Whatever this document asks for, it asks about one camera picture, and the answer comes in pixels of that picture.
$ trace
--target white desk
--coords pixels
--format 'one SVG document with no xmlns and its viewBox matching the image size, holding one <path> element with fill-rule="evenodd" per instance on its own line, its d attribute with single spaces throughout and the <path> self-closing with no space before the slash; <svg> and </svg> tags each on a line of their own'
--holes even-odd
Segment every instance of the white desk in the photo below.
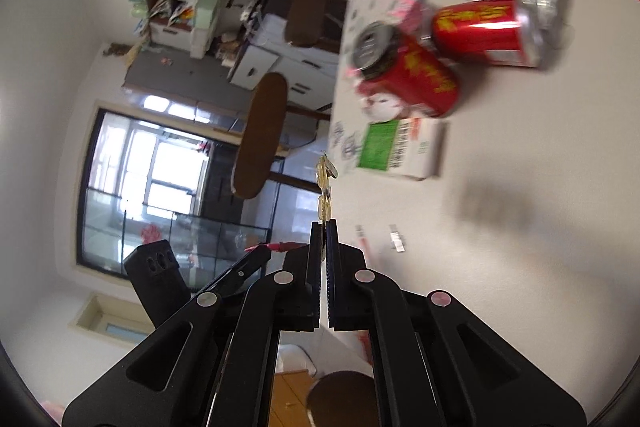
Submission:
<svg viewBox="0 0 640 427">
<path fill-rule="evenodd" d="M 471 79 L 447 118 L 442 177 L 423 182 L 342 153 L 367 123 L 348 51 L 390 2 L 350 0 L 330 134 L 340 240 L 357 245 L 362 225 L 374 269 L 409 291 L 452 292 L 591 419 L 640 355 L 640 1 L 572 0 L 554 68 Z M 406 253 L 390 249 L 389 224 Z"/>
</svg>

